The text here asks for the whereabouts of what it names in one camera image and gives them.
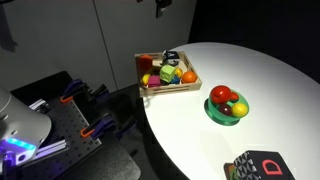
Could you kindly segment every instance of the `blue light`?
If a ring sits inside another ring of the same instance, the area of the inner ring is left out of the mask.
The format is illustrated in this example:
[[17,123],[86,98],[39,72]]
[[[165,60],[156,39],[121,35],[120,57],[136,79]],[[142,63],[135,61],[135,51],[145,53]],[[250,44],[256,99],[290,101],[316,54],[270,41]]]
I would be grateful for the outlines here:
[[6,141],[10,144],[13,144],[13,145],[16,145],[16,146],[19,146],[19,147],[22,147],[22,148],[28,149],[28,150],[33,150],[36,148],[36,146],[34,146],[32,144],[26,143],[24,141],[20,141],[15,138],[8,138]]

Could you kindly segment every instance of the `white table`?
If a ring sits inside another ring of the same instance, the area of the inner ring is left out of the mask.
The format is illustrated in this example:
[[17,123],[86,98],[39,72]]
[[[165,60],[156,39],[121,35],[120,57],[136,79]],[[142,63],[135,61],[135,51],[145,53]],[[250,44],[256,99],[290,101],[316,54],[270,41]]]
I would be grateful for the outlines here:
[[[226,179],[223,165],[246,150],[277,151],[296,179],[318,178],[316,81],[282,61],[235,45],[195,43],[173,50],[185,51],[203,81],[201,89],[143,100],[154,135],[188,178]],[[234,126],[217,124],[204,110],[211,89],[221,84],[240,92],[250,105],[249,114]]]

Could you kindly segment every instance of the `green bowl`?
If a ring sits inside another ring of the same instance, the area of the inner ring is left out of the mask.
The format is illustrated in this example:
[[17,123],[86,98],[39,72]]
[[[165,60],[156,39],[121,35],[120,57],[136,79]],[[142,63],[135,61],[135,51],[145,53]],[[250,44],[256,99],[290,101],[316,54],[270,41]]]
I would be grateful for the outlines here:
[[[243,103],[245,104],[247,107],[248,107],[248,111],[249,111],[249,104],[247,102],[247,100],[238,92],[234,91],[234,90],[231,90],[232,92],[235,92],[238,94],[239,96],[239,100],[235,103]],[[227,104],[229,106],[233,106],[234,103],[232,102],[227,102]],[[222,114],[219,110],[219,104],[215,104],[211,101],[211,98],[209,97],[205,103],[204,103],[204,109],[207,113],[207,115],[215,122],[221,124],[221,125],[225,125],[225,126],[232,126],[232,125],[235,125],[237,124],[239,121],[240,121],[240,118],[238,117],[235,117],[235,116],[227,116],[227,115],[224,115]]]

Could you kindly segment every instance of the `wooden tray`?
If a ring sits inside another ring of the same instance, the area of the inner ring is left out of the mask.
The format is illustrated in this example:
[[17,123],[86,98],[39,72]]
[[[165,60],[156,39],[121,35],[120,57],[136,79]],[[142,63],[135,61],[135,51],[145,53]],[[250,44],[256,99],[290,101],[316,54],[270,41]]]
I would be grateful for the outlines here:
[[135,60],[136,60],[136,67],[138,72],[138,78],[139,78],[139,91],[140,91],[140,97],[145,96],[154,96],[154,95],[161,95],[161,94],[169,94],[169,93],[178,93],[178,92],[185,92],[185,91],[194,91],[199,90],[202,81],[200,77],[198,76],[196,70],[192,66],[191,62],[189,61],[188,57],[183,51],[177,51],[180,57],[180,61],[177,67],[181,68],[183,72],[186,71],[193,71],[197,75],[197,80],[194,83],[187,83],[187,84],[169,84],[166,86],[160,86],[160,87],[152,87],[148,88],[141,84],[141,78],[143,77],[145,71],[143,71],[139,66],[137,65],[139,56],[143,54],[148,54],[149,56],[153,57],[153,67],[161,67],[161,63],[163,60],[162,53],[142,53],[142,54],[135,54]]

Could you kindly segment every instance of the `dark floor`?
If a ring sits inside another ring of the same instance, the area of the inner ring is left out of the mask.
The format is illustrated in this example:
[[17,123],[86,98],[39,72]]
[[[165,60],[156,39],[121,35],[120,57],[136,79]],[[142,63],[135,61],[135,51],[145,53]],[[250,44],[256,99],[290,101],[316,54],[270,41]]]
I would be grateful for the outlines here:
[[174,165],[154,137],[145,118],[138,86],[133,85],[111,93],[108,107],[119,124],[134,115],[136,125],[126,131],[120,143],[131,154],[141,170],[140,180],[185,180],[188,179]]

